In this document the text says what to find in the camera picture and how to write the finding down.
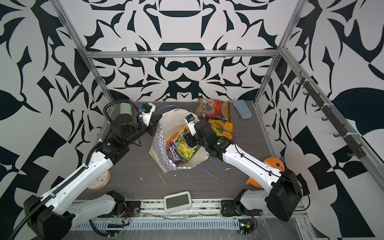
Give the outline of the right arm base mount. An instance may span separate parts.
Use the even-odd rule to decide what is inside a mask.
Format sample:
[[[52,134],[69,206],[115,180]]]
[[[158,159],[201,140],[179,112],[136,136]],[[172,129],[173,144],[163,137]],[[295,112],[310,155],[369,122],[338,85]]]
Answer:
[[[262,209],[248,210],[242,203],[241,197],[251,193],[250,190],[243,189],[233,200],[221,200],[221,215],[224,217],[260,216]]]

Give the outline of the yellow snack bag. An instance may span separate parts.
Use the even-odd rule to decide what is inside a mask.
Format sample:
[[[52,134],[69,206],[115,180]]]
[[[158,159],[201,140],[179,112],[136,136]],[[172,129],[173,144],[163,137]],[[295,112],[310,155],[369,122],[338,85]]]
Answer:
[[[233,139],[234,125],[232,123],[212,119],[209,119],[208,122],[218,137],[223,136],[230,140]]]

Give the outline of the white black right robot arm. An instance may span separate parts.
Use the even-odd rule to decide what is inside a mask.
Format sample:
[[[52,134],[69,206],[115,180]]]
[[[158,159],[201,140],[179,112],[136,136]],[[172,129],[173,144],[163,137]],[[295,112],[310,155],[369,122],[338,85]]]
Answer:
[[[199,145],[213,158],[217,158],[241,170],[255,180],[268,193],[256,200],[257,195],[245,191],[240,195],[241,205],[252,211],[267,208],[276,218],[288,222],[303,196],[303,189],[295,173],[289,169],[281,171],[265,164],[242,150],[225,136],[217,136],[209,122],[186,119],[190,132],[185,136],[189,147]]]

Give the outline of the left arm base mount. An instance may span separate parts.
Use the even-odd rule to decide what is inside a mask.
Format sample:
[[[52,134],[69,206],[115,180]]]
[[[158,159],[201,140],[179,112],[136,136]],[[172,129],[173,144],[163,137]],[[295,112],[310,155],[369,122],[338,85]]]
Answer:
[[[110,213],[100,215],[99,218],[131,218],[134,215],[140,213],[142,204],[141,201],[125,201],[123,196],[117,193],[116,191],[109,191],[106,194],[112,197],[115,200],[116,204]]]

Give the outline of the gold fruit gummy bag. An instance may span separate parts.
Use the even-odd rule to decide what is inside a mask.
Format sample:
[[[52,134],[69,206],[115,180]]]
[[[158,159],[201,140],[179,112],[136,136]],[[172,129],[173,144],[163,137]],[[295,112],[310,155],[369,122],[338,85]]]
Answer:
[[[198,117],[229,122],[230,102],[199,98],[199,105],[195,110]]]

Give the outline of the purple candy bag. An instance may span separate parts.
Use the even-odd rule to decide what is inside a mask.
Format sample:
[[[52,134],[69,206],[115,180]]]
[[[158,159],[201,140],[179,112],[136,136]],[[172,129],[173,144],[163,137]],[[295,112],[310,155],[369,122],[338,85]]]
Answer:
[[[177,163],[182,163],[183,160],[179,154],[179,151],[176,147],[176,145],[173,143],[173,142],[170,142],[169,144],[167,144],[166,146],[166,152],[167,152],[167,156],[168,158],[175,164]]]

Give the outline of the green Fox's candy bag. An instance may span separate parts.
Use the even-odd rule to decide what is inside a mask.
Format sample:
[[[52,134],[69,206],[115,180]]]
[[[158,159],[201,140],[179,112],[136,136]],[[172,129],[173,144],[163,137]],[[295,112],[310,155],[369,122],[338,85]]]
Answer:
[[[185,128],[183,133],[180,133],[179,136],[173,141],[176,145],[179,154],[184,163],[187,163],[195,154],[195,152],[200,148],[200,145],[194,147],[189,147],[185,138],[185,134],[190,133],[188,128]]]

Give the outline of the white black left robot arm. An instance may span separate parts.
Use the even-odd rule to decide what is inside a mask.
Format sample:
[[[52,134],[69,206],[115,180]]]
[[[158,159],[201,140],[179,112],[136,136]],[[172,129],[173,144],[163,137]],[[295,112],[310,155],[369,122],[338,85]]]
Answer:
[[[79,205],[74,200],[118,163],[131,144],[145,134],[154,136],[161,118],[142,113],[134,123],[131,115],[120,114],[110,121],[107,134],[90,150],[84,164],[41,197],[33,195],[24,202],[26,217],[20,224],[27,224],[41,240],[61,240],[78,224],[102,215],[119,215],[125,199],[116,191]]]

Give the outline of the checkered paper bag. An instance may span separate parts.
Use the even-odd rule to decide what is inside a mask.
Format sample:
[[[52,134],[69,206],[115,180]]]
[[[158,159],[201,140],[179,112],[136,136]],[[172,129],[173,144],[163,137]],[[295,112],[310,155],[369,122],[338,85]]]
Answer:
[[[178,105],[166,105],[154,112],[155,117],[161,117],[153,138],[150,155],[164,173],[190,170],[202,167],[201,164],[209,159],[208,152],[196,145],[189,147],[185,138],[190,133],[187,118],[193,117],[195,123],[198,117],[181,109]]]

